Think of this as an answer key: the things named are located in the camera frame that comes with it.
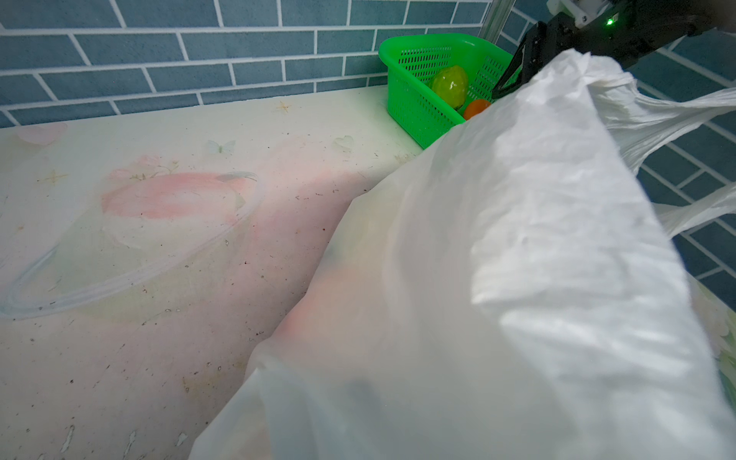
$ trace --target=orange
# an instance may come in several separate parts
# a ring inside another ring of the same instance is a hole
[[[472,117],[486,110],[488,107],[490,107],[490,105],[491,103],[485,99],[476,99],[475,101],[467,105],[462,118],[465,118],[466,120],[470,120]]]

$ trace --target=star print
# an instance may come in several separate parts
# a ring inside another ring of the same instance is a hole
[[[36,182],[50,182],[51,185],[56,185],[56,182],[61,179],[62,177],[67,177],[69,174],[61,174],[60,176],[56,175],[56,169],[51,170],[51,175],[48,177],[44,177],[43,179],[39,179]]]
[[[289,107],[291,107],[291,105],[286,105],[282,101],[279,101],[279,103],[280,103],[280,105],[278,107],[276,107],[276,108],[283,110],[284,113],[289,113]]]

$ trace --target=green plastic basket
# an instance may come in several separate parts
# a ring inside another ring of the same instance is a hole
[[[456,124],[476,99],[492,101],[512,56],[493,43],[464,34],[394,37],[381,44],[378,55],[389,68],[389,113],[423,149]],[[441,69],[461,66],[470,88],[465,105],[454,110],[428,83]]]

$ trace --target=countertop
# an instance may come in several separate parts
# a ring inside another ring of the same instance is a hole
[[[185,459],[420,152],[386,87],[0,130],[0,458]]]

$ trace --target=lemon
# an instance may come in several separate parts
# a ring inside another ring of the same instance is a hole
[[[430,88],[453,109],[459,109],[467,96],[467,74],[460,66],[445,67],[432,79]]]

